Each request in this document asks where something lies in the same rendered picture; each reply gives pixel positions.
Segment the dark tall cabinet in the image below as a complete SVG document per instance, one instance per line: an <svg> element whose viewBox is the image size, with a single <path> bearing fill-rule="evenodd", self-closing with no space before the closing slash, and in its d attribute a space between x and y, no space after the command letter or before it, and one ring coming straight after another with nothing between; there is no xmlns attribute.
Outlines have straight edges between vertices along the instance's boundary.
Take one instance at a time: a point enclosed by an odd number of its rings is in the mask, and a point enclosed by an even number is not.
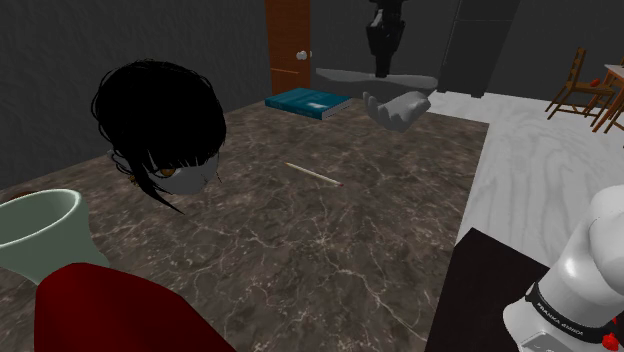
<svg viewBox="0 0 624 352"><path fill-rule="evenodd" d="M481 98L489 85L521 0L459 0L437 91Z"/></svg>

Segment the teal book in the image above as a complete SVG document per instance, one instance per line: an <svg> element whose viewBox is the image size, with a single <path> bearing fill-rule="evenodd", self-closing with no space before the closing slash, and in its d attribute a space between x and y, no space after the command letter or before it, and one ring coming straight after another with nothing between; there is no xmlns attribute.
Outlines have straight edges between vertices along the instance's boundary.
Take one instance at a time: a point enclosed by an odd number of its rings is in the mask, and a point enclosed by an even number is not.
<svg viewBox="0 0 624 352"><path fill-rule="evenodd" d="M267 107L324 120L349 107L352 98L307 88L296 88L264 100Z"/></svg>

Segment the pencil with red tip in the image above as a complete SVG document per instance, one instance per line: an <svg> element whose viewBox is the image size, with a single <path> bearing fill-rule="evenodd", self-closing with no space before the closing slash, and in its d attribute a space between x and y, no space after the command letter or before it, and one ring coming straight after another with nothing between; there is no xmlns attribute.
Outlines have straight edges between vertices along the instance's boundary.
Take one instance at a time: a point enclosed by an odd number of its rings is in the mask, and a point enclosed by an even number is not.
<svg viewBox="0 0 624 352"><path fill-rule="evenodd" d="M331 179L331 178L329 178L329 177L327 177L327 176L324 176L324 175L318 174L318 173L313 172L313 171L311 171L311 170L308 170L308 169L306 169L306 168L303 168L303 167L297 166L297 165L292 164L292 163L289 163L289 162L284 162L284 164L285 164L285 165L287 165L287 166L289 166L289 167L291 167L291 168L293 168L293 169L296 169L296 170L298 170L298 171L300 171L300 172L306 173L306 174L308 174L308 175L311 175L311 176L316 177L316 178L318 178L318 179L321 179L321 180L323 180L323 181L326 181L326 182L332 183L333 185L335 185L335 186L337 186L337 187L343 187L343 186L344 186L344 184L343 184L343 183L341 183L341 182L339 182L339 181L337 181L337 180L334 180L334 179Z"/></svg>

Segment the wooden chair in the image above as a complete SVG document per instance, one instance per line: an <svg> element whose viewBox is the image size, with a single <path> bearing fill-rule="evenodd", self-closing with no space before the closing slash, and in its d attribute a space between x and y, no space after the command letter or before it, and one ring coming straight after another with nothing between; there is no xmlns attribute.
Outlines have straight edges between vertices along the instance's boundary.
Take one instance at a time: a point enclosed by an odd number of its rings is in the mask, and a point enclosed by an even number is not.
<svg viewBox="0 0 624 352"><path fill-rule="evenodd" d="M613 78L606 76L604 79L591 82L580 80L586 53L586 49L577 48L564 86L546 108L548 120L552 119L557 112L564 112L582 115L585 118L592 117L592 125L594 125L601 117L606 117L607 112L613 107L616 96ZM569 101L570 97L576 93L591 95L592 98L587 105L581 106Z"/></svg>

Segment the wooden table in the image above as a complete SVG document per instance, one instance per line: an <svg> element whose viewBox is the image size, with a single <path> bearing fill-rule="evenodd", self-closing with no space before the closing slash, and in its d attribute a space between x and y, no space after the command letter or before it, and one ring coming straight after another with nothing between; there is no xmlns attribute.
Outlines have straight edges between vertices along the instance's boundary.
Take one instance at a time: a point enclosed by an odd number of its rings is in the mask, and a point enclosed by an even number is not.
<svg viewBox="0 0 624 352"><path fill-rule="evenodd" d="M608 110L599 119L597 119L594 124L592 124L593 132L598 132L606 122L609 122L608 126L604 130L604 133L607 133L607 130L612 126L612 122L615 121L616 113L624 103L624 57L620 60L619 64L606 64L605 67L607 68L605 82L611 87L617 87L618 91L615 94Z"/></svg>

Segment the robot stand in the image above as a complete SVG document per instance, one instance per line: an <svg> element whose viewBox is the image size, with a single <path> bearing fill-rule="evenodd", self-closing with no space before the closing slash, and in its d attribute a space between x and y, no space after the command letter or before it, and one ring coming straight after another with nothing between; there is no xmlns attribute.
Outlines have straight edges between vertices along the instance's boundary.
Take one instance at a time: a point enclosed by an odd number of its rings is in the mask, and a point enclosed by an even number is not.
<svg viewBox="0 0 624 352"><path fill-rule="evenodd" d="M470 229L456 244L424 352L518 352L503 322L548 267Z"/></svg>

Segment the brown wooden door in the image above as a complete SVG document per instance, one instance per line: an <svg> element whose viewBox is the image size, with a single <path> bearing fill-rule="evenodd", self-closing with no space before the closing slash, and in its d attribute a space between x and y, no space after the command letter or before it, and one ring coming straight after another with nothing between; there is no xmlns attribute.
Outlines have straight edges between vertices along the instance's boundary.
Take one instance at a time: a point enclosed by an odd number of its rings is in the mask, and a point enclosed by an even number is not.
<svg viewBox="0 0 624 352"><path fill-rule="evenodd" d="M272 94L310 87L310 0L264 0Z"/></svg>

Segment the grey hand figure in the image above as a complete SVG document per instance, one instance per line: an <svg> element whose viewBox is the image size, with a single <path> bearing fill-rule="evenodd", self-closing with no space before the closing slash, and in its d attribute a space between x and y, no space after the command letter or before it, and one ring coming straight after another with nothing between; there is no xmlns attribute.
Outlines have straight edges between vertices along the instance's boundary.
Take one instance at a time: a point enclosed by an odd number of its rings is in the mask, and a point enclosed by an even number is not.
<svg viewBox="0 0 624 352"><path fill-rule="evenodd" d="M362 99L368 116L386 130L404 133L430 107L429 95L438 80L432 76L373 73L317 68L316 74L332 82L363 88Z"/></svg>

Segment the black-haired doll head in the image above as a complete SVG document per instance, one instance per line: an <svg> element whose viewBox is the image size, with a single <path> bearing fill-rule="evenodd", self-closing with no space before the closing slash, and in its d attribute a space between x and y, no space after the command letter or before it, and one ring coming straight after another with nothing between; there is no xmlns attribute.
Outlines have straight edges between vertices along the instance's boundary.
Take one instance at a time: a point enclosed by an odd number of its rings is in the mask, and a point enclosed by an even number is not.
<svg viewBox="0 0 624 352"><path fill-rule="evenodd" d="M107 157L147 196L193 195L218 178L226 119L213 85L175 63L137 60L107 72L91 101Z"/></svg>

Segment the dark red rounded object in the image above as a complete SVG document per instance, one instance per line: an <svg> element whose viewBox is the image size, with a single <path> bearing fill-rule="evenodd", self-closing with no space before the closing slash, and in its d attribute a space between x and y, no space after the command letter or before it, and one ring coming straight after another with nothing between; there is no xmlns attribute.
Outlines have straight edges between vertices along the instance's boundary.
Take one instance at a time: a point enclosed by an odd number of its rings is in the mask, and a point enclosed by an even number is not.
<svg viewBox="0 0 624 352"><path fill-rule="evenodd" d="M88 263L36 290L34 352L236 352L179 294Z"/></svg>

